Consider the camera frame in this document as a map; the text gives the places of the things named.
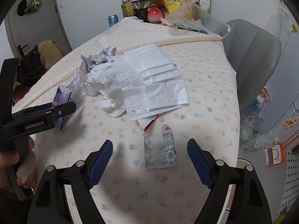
chair backrest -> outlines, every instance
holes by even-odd
[[[281,55],[280,41],[242,19],[229,21],[231,33],[223,39],[226,57],[237,72],[237,94],[242,113],[273,74]]]

bed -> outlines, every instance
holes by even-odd
[[[106,139],[113,142],[110,162],[100,183],[91,189],[107,224],[195,221],[209,189],[201,183],[187,154],[190,138],[215,159],[236,166],[240,128],[236,72],[225,56],[221,39],[125,19],[66,55],[13,107],[16,112],[51,102],[57,86],[64,84],[80,66],[82,54],[98,54],[114,45],[120,55],[152,43],[177,66],[190,100],[189,106],[160,114],[147,132],[154,136],[161,132],[162,125],[170,125],[176,166],[147,170],[144,132],[138,122],[131,122],[126,113],[108,117],[98,106],[101,95],[85,97],[77,104],[76,112],[62,130],[32,136],[38,179],[50,164],[56,168],[71,166],[98,150]],[[66,192],[74,223],[81,223],[71,189],[66,188]]]

medicine blister pack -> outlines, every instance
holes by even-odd
[[[168,125],[162,126],[160,136],[144,135],[144,157],[146,169],[175,166],[175,147],[172,130]]]

green cloth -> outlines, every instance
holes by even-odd
[[[31,0],[29,5],[25,9],[24,13],[27,13],[28,11],[32,13],[35,12],[40,4],[41,4],[41,0]]]

patterned floor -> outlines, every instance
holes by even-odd
[[[299,195],[299,155],[286,152],[286,184],[278,215],[287,206],[287,211],[293,206]]]

